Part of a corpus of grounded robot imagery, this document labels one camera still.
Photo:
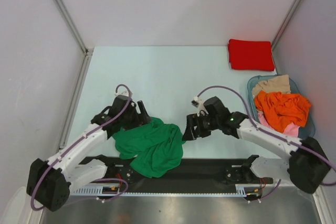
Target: white table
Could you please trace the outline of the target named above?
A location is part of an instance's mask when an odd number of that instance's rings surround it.
[[[196,112],[191,100],[204,88],[224,85],[247,98],[246,85],[251,77],[275,73],[232,70],[227,47],[96,47],[67,144],[83,132],[94,115],[112,104],[120,83],[131,89],[134,101],[143,101],[150,116],[177,124],[184,133],[186,116]],[[241,100],[229,91],[209,90],[202,98],[215,95],[231,112],[244,112]],[[253,154],[276,157],[262,147],[220,131],[186,142],[183,152],[184,158],[248,158]],[[90,153],[99,154],[119,156],[114,139]]]

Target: crumpled green fabric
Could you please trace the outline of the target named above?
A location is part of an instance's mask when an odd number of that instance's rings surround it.
[[[113,134],[121,159],[130,159],[131,167],[148,178],[159,178],[180,165],[183,156],[182,133],[175,124],[152,118],[151,123]]]

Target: red cloth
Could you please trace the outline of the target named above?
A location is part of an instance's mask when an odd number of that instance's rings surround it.
[[[229,62],[232,69],[273,71],[271,42],[230,39]]]

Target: pink cloth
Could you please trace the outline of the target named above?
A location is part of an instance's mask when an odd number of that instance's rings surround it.
[[[259,117],[259,122],[263,125],[266,126],[272,130],[274,130],[266,121],[266,118],[262,112],[258,112],[258,117]],[[287,125],[285,128],[285,131],[283,132],[287,136],[298,136],[299,135],[299,127],[295,125],[294,123],[290,123]]]

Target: laundry basket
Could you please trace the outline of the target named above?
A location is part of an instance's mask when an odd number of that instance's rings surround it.
[[[276,74],[274,76],[254,76],[252,77],[248,83],[247,83],[247,93],[248,93],[248,104],[251,108],[251,114],[254,117],[256,121],[259,122],[258,118],[258,112],[257,108],[254,104],[254,97],[252,95],[252,89],[257,85],[259,81],[267,81],[275,76],[278,76],[279,74]],[[300,91],[298,89],[298,86],[295,84],[295,82],[289,78],[289,84],[290,84],[290,91],[292,94],[299,94]],[[313,123],[313,120],[310,116],[310,113],[308,115],[308,120],[305,127],[300,127],[299,129],[299,137],[302,139],[306,139],[308,136],[313,137],[315,135],[315,125]]]

